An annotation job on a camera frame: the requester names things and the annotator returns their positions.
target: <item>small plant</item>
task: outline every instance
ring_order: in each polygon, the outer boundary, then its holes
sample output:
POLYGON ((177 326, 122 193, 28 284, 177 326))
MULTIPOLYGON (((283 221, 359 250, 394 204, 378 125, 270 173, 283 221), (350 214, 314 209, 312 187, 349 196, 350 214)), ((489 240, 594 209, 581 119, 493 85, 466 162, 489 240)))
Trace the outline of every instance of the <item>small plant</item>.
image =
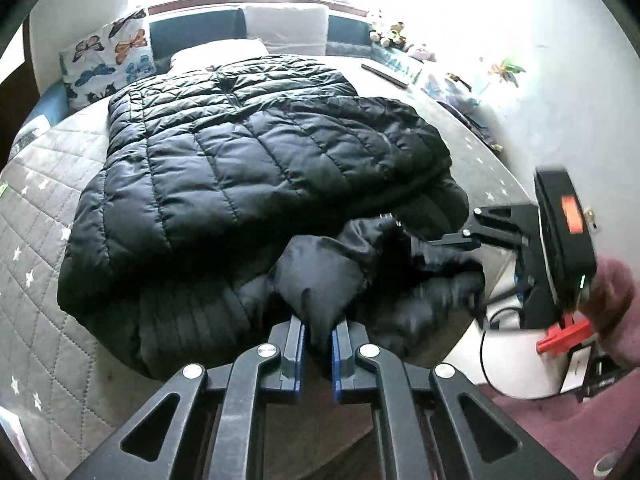
POLYGON ((516 85, 516 88, 519 88, 518 80, 516 79, 516 74, 521 74, 526 72, 521 66, 517 66, 511 62, 511 58, 508 57, 503 60, 500 64, 492 64, 489 70, 489 74, 497 74, 500 76, 500 82, 512 82, 516 85))

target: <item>white pillow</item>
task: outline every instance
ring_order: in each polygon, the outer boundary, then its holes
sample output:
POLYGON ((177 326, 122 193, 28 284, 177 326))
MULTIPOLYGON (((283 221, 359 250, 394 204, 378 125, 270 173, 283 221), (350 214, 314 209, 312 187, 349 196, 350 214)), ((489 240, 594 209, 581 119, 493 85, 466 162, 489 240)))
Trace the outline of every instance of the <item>white pillow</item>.
POLYGON ((171 56, 170 74, 221 66, 268 55, 262 40, 219 40, 185 48, 171 56))
POLYGON ((321 4, 245 4, 248 38, 262 38, 270 54, 324 56, 329 8, 321 4))

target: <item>butterfly print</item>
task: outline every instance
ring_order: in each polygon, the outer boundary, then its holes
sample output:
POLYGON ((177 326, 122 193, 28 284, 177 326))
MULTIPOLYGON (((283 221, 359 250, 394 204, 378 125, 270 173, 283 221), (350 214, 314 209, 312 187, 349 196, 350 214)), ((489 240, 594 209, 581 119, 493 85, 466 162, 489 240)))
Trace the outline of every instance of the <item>butterfly print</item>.
POLYGON ((136 10, 126 18, 121 18, 116 22, 113 22, 113 27, 111 27, 111 32, 109 33, 109 39, 113 38, 119 32, 119 30, 122 27, 124 27, 124 24, 127 23, 129 20, 140 20, 142 18, 146 18, 145 9, 136 10))
POLYGON ((149 56, 146 54, 144 56, 140 56, 140 64, 135 66, 133 63, 129 63, 125 69, 127 73, 127 84, 131 84, 134 81, 137 81, 144 74, 151 74, 156 71, 156 68, 149 63, 149 56))
POLYGON ((117 92, 114 83, 108 84, 107 88, 104 89, 104 94, 96 95, 93 92, 89 92, 86 95, 86 100, 91 104, 97 103, 100 99, 104 99, 105 97, 109 97, 117 92))
POLYGON ((65 83, 65 90, 67 99, 75 99, 78 97, 78 94, 71 88, 71 83, 65 83))
POLYGON ((89 50, 97 50, 98 52, 104 50, 102 43, 100 43, 100 37, 92 36, 88 40, 82 40, 76 45, 76 53, 74 54, 73 62, 75 63, 82 57, 83 54, 89 50))
POLYGON ((89 79, 96 75, 109 75, 113 74, 116 69, 113 66, 107 66, 105 63, 100 63, 91 67, 89 70, 85 70, 80 74, 80 77, 76 79, 76 86, 82 86, 89 82, 89 79))
POLYGON ((65 57, 62 54, 58 54, 58 62, 60 63, 60 72, 62 72, 62 75, 69 75, 69 72, 66 70, 65 57))
POLYGON ((121 65, 127 57, 129 50, 131 50, 132 48, 139 48, 141 46, 147 45, 148 43, 146 42, 145 38, 145 30, 143 28, 139 28, 133 38, 129 38, 128 41, 119 41, 116 44, 116 64, 121 65))

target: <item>black cable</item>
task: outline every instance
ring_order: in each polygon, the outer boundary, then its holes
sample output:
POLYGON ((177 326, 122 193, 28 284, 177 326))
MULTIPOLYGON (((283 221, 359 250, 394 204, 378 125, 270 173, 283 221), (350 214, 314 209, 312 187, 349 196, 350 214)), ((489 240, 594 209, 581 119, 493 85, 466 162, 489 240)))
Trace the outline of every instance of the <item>black cable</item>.
POLYGON ((486 370, 484 369, 484 359, 482 357, 482 348, 484 347, 484 338, 486 336, 487 330, 489 330, 491 328, 491 323, 494 322, 494 319, 496 317, 500 316, 500 314, 502 314, 503 312, 508 312, 510 310, 513 311, 513 312, 520 313, 521 309, 519 307, 516 307, 516 306, 506 306, 504 308, 501 308, 500 310, 498 310, 497 312, 492 314, 492 316, 489 318, 489 320, 487 322, 487 325, 484 327, 484 330, 482 331, 482 337, 480 338, 480 367, 482 368, 482 374, 484 375, 484 380, 486 381, 486 383, 489 385, 489 387, 492 390, 495 390, 497 393, 499 393, 503 397, 511 397, 511 399, 516 399, 516 400, 541 400, 541 399, 552 399, 553 397, 561 396, 562 393, 551 394, 551 395, 542 396, 542 397, 514 397, 514 396, 508 395, 504 391, 499 390, 498 388, 496 388, 492 384, 492 382, 489 380, 489 377, 486 374, 486 370))

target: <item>butterfly pillow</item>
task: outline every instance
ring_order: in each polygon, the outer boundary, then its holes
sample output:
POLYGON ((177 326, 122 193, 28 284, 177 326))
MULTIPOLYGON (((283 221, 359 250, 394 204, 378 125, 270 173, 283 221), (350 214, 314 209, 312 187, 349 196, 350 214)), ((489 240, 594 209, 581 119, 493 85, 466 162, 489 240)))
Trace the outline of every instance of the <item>butterfly pillow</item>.
POLYGON ((80 110, 156 72, 146 9, 105 25, 60 52, 72 110, 80 110))

